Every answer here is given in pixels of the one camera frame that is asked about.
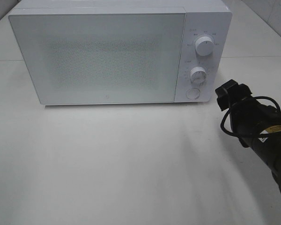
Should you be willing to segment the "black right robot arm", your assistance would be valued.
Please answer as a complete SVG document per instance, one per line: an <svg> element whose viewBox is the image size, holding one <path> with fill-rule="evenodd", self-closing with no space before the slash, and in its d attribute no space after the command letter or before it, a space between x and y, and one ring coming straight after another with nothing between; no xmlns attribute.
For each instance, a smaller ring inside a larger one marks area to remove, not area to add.
<svg viewBox="0 0 281 225"><path fill-rule="evenodd" d="M252 96L250 88L229 80L217 89L217 104L225 111L220 128L251 148L271 170L281 193L281 108L271 97Z"/></svg>

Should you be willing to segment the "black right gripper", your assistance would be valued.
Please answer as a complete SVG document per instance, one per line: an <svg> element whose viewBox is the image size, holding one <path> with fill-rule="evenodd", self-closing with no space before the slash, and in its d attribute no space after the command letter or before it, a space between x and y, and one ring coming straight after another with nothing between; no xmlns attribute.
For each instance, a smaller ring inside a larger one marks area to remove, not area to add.
<svg viewBox="0 0 281 225"><path fill-rule="evenodd" d="M253 99L247 85L231 79L215 89L215 93L221 111L230 109L232 131L261 131L266 128L267 106Z"/></svg>

